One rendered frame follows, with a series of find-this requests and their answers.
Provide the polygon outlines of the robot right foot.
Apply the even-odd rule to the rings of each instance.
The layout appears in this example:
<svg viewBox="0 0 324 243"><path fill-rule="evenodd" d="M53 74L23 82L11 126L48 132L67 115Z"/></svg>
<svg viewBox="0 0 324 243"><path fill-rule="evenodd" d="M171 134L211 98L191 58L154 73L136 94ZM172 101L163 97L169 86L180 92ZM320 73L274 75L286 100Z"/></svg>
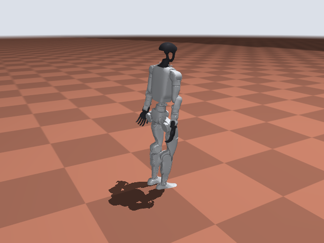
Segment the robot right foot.
<svg viewBox="0 0 324 243"><path fill-rule="evenodd" d="M162 183L157 184L156 189L160 190L160 189L166 189L166 188L172 188L172 187L176 187L177 184L176 183L168 183L166 186L162 186Z"/></svg>

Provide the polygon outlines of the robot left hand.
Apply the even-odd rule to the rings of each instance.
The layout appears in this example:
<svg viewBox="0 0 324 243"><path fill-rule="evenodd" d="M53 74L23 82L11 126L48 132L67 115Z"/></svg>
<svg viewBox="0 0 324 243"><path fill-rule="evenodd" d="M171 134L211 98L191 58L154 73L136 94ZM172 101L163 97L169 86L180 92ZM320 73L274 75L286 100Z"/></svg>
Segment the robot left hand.
<svg viewBox="0 0 324 243"><path fill-rule="evenodd" d="M140 113L140 116L139 116L139 118L137 119L137 121L140 119L140 121L138 122L138 124L141 122L141 120L142 120L142 122L140 123L140 125L142 125L142 123L143 123L143 121L144 121L144 123L143 123L143 125L142 126L144 126L144 124L145 124L145 122L146 122L146 114L149 112L149 109L150 109L150 107L148 107L148 110L147 111L145 111L145 110L143 110L142 109L142 111L143 112L141 112ZM136 122L137 122L136 121ZM147 124L148 124L148 120L147 120L147 122L146 122Z"/></svg>

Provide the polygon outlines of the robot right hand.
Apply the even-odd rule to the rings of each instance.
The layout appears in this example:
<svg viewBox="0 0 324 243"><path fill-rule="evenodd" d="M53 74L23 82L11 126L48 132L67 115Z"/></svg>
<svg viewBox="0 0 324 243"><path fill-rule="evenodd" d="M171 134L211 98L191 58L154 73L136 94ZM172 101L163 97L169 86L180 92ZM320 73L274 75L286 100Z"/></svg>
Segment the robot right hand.
<svg viewBox="0 0 324 243"><path fill-rule="evenodd" d="M173 140L174 135L175 135L175 130L176 130L177 126L175 126L174 121L171 121L170 127L171 127L170 137L169 137L169 139L167 141L165 141L166 143L171 142Z"/></svg>

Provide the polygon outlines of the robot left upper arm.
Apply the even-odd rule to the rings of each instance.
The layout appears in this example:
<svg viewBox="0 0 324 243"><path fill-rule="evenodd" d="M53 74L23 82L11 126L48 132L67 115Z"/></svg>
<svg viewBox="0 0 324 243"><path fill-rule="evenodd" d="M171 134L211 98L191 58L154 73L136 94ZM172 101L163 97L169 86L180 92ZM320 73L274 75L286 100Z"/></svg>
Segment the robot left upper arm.
<svg viewBox="0 0 324 243"><path fill-rule="evenodd" d="M149 67L149 78L148 78L148 86L147 86L147 91L149 93L151 93L152 70L153 70L154 66L155 65L151 65Z"/></svg>

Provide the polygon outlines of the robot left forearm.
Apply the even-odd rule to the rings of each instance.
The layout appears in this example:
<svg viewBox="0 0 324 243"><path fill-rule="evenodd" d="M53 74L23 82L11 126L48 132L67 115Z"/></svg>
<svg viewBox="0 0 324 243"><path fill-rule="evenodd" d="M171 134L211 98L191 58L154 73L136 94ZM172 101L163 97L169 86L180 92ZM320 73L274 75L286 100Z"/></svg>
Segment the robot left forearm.
<svg viewBox="0 0 324 243"><path fill-rule="evenodd" d="M147 90L146 90L146 94L145 94L146 98L145 98L145 102L144 102L144 107L143 107L143 110L147 111L148 110L148 107L150 107L151 105L151 101L152 101L152 94L149 93Z"/></svg>

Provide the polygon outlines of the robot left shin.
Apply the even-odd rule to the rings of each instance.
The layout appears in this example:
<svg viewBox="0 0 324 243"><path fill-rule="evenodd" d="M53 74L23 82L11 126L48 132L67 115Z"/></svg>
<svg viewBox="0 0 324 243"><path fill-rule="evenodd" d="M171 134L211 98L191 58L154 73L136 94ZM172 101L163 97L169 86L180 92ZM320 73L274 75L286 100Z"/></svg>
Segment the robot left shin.
<svg viewBox="0 0 324 243"><path fill-rule="evenodd" d="M150 151L150 165L151 165L151 168L152 168L153 180L157 179L157 174L158 174L160 160L161 160L160 159L160 153L161 152L162 152L162 146L161 146L161 151L159 153L157 153L157 154Z"/></svg>

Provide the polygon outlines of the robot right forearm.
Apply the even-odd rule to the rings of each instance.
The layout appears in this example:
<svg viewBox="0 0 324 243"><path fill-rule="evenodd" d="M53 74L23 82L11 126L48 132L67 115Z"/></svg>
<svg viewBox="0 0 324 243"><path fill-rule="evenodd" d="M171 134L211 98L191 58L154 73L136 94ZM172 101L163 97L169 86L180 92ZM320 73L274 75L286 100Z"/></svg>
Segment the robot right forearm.
<svg viewBox="0 0 324 243"><path fill-rule="evenodd" d="M171 109L171 121L175 122L175 126L178 124L178 116L179 116L179 109L182 103L182 98L181 97L177 97L175 100L175 104L172 105ZM170 121L170 124L171 124Z"/></svg>

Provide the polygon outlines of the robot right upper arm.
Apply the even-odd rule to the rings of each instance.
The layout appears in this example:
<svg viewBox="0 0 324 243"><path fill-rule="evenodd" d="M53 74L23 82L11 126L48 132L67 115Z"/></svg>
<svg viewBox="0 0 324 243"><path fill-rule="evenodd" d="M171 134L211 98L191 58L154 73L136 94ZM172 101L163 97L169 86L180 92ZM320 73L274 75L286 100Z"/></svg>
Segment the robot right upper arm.
<svg viewBox="0 0 324 243"><path fill-rule="evenodd" d="M179 96L182 74L176 70L170 70L170 80L172 81L172 102Z"/></svg>

